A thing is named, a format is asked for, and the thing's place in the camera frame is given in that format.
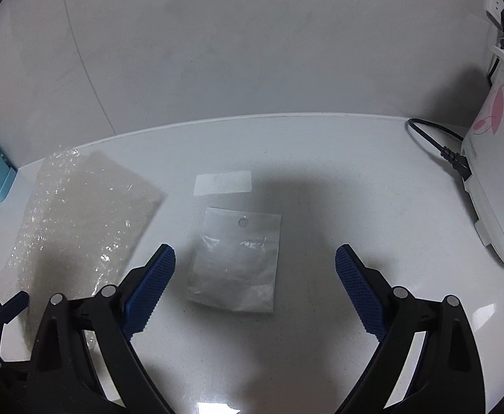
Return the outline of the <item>bubble wrap sheet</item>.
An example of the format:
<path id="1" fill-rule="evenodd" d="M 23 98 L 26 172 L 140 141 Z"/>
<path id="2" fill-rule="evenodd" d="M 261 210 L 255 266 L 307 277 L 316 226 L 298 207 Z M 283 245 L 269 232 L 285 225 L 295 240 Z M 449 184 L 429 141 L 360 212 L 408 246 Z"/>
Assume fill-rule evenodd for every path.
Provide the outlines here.
<path id="1" fill-rule="evenodd" d="M 45 159 L 26 205 L 0 297 L 29 295 L 21 316 L 23 341 L 33 346 L 53 294 L 68 299 L 120 283 L 164 191 L 102 152 L 76 149 Z"/>

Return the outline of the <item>clear plastic bag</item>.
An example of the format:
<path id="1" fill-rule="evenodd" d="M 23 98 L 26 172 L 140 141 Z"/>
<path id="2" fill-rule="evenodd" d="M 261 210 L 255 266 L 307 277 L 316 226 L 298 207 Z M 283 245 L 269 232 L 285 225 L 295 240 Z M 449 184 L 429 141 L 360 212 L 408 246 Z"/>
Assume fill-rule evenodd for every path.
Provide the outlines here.
<path id="1" fill-rule="evenodd" d="M 278 214 L 207 208 L 187 299 L 232 312 L 273 312 L 281 224 Z"/>

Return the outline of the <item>white rice cooker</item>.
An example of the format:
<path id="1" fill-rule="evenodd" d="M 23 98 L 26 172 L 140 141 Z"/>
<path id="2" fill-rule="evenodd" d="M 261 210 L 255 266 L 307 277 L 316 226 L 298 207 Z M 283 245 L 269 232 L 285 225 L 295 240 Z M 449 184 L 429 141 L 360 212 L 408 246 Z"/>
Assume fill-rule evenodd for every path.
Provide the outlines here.
<path id="1" fill-rule="evenodd" d="M 492 47 L 497 67 L 491 89 L 461 144 L 471 176 L 464 186 L 478 220 L 478 236 L 504 263 L 504 37 Z"/>

